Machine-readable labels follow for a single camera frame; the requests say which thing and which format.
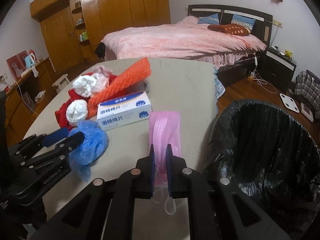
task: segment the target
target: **black nightstand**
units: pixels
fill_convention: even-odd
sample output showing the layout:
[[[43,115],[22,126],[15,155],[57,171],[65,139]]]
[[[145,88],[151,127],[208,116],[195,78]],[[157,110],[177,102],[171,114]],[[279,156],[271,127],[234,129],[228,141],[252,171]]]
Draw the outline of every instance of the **black nightstand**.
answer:
[[[276,50],[268,48],[262,68],[261,77],[286,93],[292,80],[297,63],[281,56]]]

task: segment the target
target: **orange foam net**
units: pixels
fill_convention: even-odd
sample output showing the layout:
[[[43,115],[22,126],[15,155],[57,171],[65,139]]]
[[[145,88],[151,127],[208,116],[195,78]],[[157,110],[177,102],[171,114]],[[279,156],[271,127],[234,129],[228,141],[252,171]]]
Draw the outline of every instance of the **orange foam net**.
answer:
[[[117,76],[109,85],[109,87],[90,98],[88,103],[87,118],[91,118],[97,114],[98,104],[107,101],[112,96],[116,95],[127,87],[132,86],[133,84],[147,78],[150,75],[150,62],[146,57],[131,65],[119,76]]]

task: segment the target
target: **white and blue box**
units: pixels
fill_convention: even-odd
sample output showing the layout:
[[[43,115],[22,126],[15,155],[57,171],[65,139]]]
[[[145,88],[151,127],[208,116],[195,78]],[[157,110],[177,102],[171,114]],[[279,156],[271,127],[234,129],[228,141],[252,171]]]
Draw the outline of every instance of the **white and blue box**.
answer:
[[[102,130],[142,121],[149,118],[152,111],[145,91],[115,98],[98,106],[97,123]]]

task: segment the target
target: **photo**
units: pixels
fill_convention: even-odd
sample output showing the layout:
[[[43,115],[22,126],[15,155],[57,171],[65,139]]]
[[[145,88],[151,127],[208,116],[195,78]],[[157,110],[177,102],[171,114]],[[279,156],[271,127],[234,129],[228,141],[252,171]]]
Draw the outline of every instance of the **photo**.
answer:
[[[17,54],[18,56],[18,60],[20,61],[20,63],[26,67],[26,61],[25,61],[25,58],[28,56],[28,52],[25,50],[25,51],[22,51],[20,53]]]
[[[26,70],[25,66],[20,62],[17,55],[7,59],[7,64],[10,68],[12,75],[15,80],[19,80],[21,78],[21,74]]]

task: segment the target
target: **pink bedspread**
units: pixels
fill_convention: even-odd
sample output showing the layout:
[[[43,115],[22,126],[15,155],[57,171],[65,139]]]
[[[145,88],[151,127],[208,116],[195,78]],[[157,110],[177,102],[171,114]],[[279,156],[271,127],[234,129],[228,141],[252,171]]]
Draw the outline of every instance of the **pink bedspread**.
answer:
[[[177,24],[127,28],[109,33],[101,41],[106,45],[106,58],[111,50],[117,59],[166,57],[211,62],[218,69],[233,65],[241,57],[262,51],[266,45],[253,35],[234,36],[210,31],[208,24],[197,24],[188,16]]]

